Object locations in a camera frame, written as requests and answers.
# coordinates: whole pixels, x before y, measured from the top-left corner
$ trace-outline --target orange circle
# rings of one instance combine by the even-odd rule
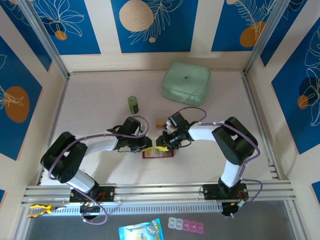
[[[54,35],[55,35],[55,37],[56,37],[57,39],[59,39],[59,40],[61,40],[61,41],[64,41],[64,40],[67,39],[67,34],[66,34],[64,31],[58,30],[58,31],[56,31],[56,32],[54,33]]]
[[[298,98],[298,106],[302,110],[308,107],[308,98],[305,95],[301,95]]]
[[[254,47],[265,25],[264,21],[260,21],[247,27],[240,36],[240,44],[247,48]]]
[[[150,37],[150,38],[149,38],[149,42],[153,44],[153,43],[156,42],[156,39],[155,39],[154,37]]]
[[[27,92],[20,86],[12,86],[5,93],[4,98],[8,101],[4,105],[6,114],[12,121],[23,123],[27,119],[30,109]]]

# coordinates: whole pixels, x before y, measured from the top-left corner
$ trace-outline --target small bottle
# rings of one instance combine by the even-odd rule
[[[137,114],[139,112],[138,100],[135,96],[130,96],[128,98],[128,104],[132,114]]]

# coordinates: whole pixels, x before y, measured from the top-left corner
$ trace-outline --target wall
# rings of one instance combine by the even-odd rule
[[[312,239],[319,239],[320,234],[318,224],[320,206],[311,187],[312,183],[320,180],[320,146],[317,145],[304,152],[300,151],[299,154],[282,110],[284,106],[282,105],[281,107],[278,101],[282,99],[282,97],[279,96],[279,94],[278,96],[275,94],[272,81],[319,17],[320,2],[318,0],[308,0],[266,67],[263,66],[262,61],[259,59],[249,73],[249,78],[254,83],[270,130],[276,158],[282,164],[284,173],[291,180],[297,196],[298,206]],[[293,91],[297,91],[294,83],[299,80],[298,78],[300,76],[298,74],[295,76],[295,73],[301,68],[305,68],[304,64],[301,66],[295,65],[295,63],[292,64],[289,70],[293,73],[293,76],[288,75],[287,77],[283,77],[283,80],[287,82],[286,90],[288,96],[291,95]],[[292,103],[292,106],[298,106],[298,97],[299,95],[297,93],[297,98]],[[309,118],[309,120],[311,119],[310,107],[309,114],[306,114],[305,117]],[[310,134],[311,138],[313,133],[304,132],[305,126],[305,122],[300,122],[300,118],[297,117],[296,128],[301,130],[301,134]],[[314,131],[318,130],[319,126],[315,126]]]
[[[74,72],[163,70],[173,61],[243,69],[276,1],[34,0],[32,4]],[[63,12],[66,9],[75,12]],[[57,21],[59,12],[62,17]]]
[[[26,186],[35,184],[34,181],[39,169],[40,159],[45,150],[45,144],[52,128],[57,104],[61,97],[65,81],[54,64],[51,64],[47,71],[43,63],[39,60],[39,55],[35,55],[33,49],[27,44],[1,7],[0,22],[1,38],[9,45],[15,55],[19,57],[20,61],[27,68],[28,71],[26,71],[30,72],[42,87],[40,87],[41,94],[36,102],[33,115],[29,113],[30,116],[28,117],[32,118],[17,158],[13,159],[0,153],[0,189],[5,191],[0,205],[0,240],[7,240],[10,239],[11,232],[14,229]],[[14,69],[14,65],[11,67],[12,75],[20,71],[18,65],[16,66],[17,69]],[[5,79],[3,75],[1,75],[1,77],[0,84],[3,84]],[[21,78],[24,81],[28,80],[26,76],[22,76]],[[5,107],[0,111],[1,127],[2,130],[4,130],[10,126],[4,125],[2,122],[6,117]],[[11,140],[12,137],[13,134],[8,135],[7,140]],[[1,146],[6,144],[6,141],[1,140]]]

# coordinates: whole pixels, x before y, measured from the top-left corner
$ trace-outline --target green cylinder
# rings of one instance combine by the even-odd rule
[[[128,104],[132,114],[137,114],[139,112],[138,100],[135,96],[128,97]]]

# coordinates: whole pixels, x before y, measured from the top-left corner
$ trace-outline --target blue packet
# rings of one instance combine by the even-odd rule
[[[164,240],[160,219],[119,227],[120,240]]]

